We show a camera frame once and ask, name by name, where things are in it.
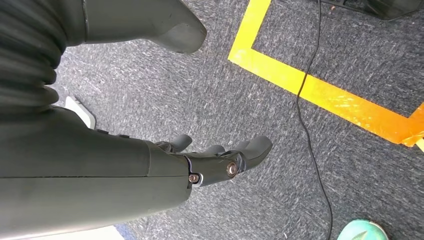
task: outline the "green object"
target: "green object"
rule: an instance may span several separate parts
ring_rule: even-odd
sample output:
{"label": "green object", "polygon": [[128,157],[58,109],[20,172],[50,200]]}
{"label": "green object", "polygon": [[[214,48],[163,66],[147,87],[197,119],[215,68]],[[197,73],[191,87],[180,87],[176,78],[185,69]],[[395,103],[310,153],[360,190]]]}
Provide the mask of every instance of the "green object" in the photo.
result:
{"label": "green object", "polygon": [[389,240],[385,231],[375,222],[357,219],[349,222],[337,240]]}

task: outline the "metal screw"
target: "metal screw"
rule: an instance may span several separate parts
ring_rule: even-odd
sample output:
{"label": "metal screw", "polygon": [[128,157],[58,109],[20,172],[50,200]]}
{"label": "metal screw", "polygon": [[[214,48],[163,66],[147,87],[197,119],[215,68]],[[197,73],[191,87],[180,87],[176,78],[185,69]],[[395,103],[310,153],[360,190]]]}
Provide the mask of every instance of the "metal screw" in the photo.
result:
{"label": "metal screw", "polygon": [[226,166],[226,173],[230,178],[233,178],[237,174],[237,165],[235,162],[230,162],[228,166]]}
{"label": "metal screw", "polygon": [[197,174],[190,174],[190,176],[188,176],[188,181],[195,184],[199,181],[199,176]]}

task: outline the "black cable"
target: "black cable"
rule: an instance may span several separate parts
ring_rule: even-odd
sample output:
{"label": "black cable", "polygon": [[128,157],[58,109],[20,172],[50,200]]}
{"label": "black cable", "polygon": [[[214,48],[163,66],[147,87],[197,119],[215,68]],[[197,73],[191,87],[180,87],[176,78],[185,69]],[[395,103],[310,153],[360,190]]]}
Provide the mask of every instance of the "black cable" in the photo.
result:
{"label": "black cable", "polygon": [[311,68],[312,62],[314,61],[315,56],[317,55],[317,52],[318,52],[318,48],[320,47],[320,35],[321,35],[321,0],[318,0],[318,22],[317,22],[317,24],[318,24],[318,33],[316,35],[315,50],[313,51],[312,57],[309,60],[309,63],[307,65],[307,68],[306,68],[306,71],[305,71],[305,74],[304,74],[304,77],[303,77],[302,85],[300,86],[299,92],[297,93],[297,97],[296,97],[296,108],[297,108],[297,116],[299,117],[300,124],[302,125],[302,127],[303,127],[303,129],[305,130],[305,133],[306,133],[307,146],[308,146],[308,149],[309,149],[310,156],[312,158],[313,166],[315,168],[316,177],[317,177],[317,180],[318,180],[318,183],[319,183],[319,187],[321,188],[322,195],[324,195],[325,201],[326,201],[327,206],[328,206],[328,218],[329,218],[329,220],[328,220],[328,230],[327,230],[327,237],[326,237],[326,239],[327,240],[330,240],[330,238],[331,238],[331,232],[332,232],[332,228],[333,228],[333,210],[331,208],[331,204],[330,204],[329,198],[327,197],[327,194],[326,194],[326,191],[324,189],[323,183],[321,181],[320,170],[318,169],[317,160],[315,159],[314,151],[312,150],[311,137],[309,135],[308,129],[307,129],[304,121],[302,120],[301,108],[299,106],[299,99],[300,99],[300,96],[301,96],[302,89],[304,88],[304,85],[305,85],[305,82],[306,82],[306,78],[308,76],[308,73],[309,73],[309,70]]}

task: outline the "robotic hand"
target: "robotic hand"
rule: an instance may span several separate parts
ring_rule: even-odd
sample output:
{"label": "robotic hand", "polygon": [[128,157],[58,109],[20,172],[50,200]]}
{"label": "robotic hand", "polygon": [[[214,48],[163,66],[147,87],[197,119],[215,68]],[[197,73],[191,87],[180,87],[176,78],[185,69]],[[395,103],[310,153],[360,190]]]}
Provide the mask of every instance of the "robotic hand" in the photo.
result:
{"label": "robotic hand", "polygon": [[225,151],[181,153],[191,138],[153,143],[91,130],[53,106],[67,46],[145,38],[180,53],[206,29],[179,0],[0,1],[0,239],[121,223],[178,206],[193,187],[261,163],[263,136]]}

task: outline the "orange tape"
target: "orange tape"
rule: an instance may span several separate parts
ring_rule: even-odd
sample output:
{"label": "orange tape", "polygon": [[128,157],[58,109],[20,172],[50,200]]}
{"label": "orange tape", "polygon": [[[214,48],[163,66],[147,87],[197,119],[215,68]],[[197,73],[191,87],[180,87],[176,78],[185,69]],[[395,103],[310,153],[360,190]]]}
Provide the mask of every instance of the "orange tape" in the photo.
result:
{"label": "orange tape", "polygon": [[[270,3],[250,0],[228,60],[296,94],[305,73],[252,49]],[[300,96],[394,144],[412,147],[424,137],[424,102],[407,118],[312,75]]]}

